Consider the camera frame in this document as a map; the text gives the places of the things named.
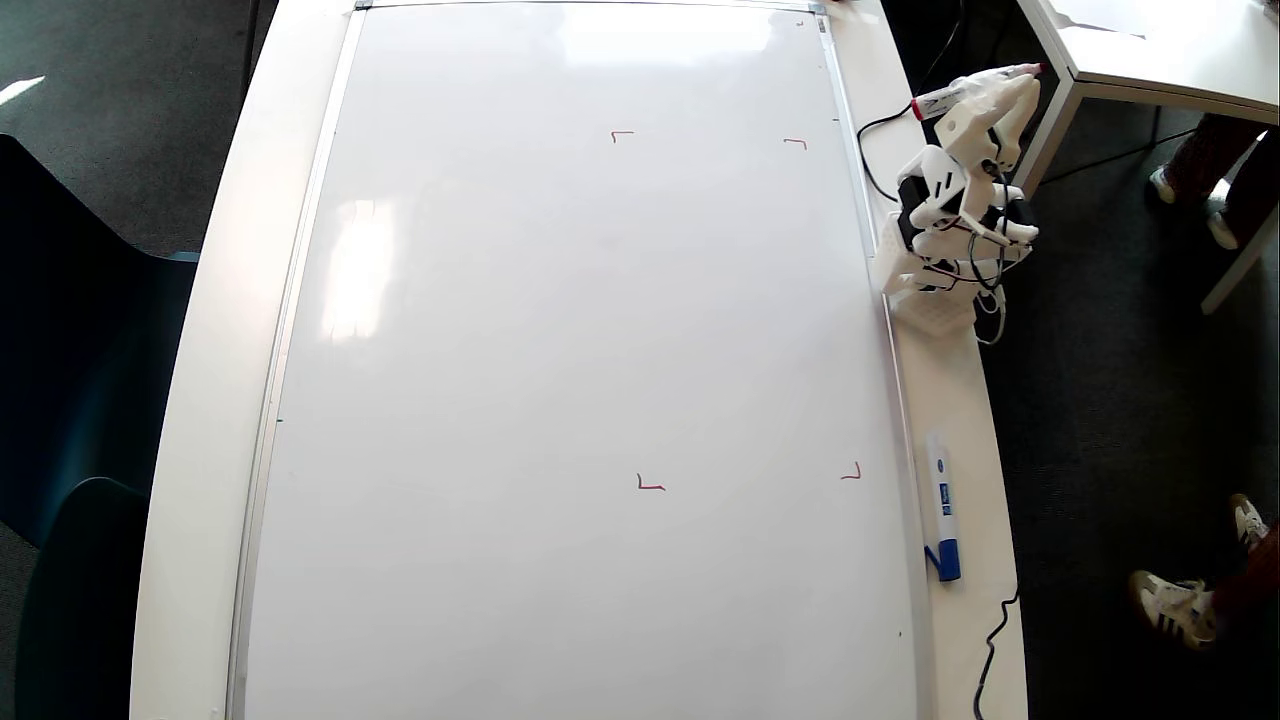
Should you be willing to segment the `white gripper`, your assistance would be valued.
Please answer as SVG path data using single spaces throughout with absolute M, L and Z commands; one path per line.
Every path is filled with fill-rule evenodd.
M 966 170 L 1010 172 L 1039 99 L 1038 78 L 966 79 L 934 128 L 940 145 Z

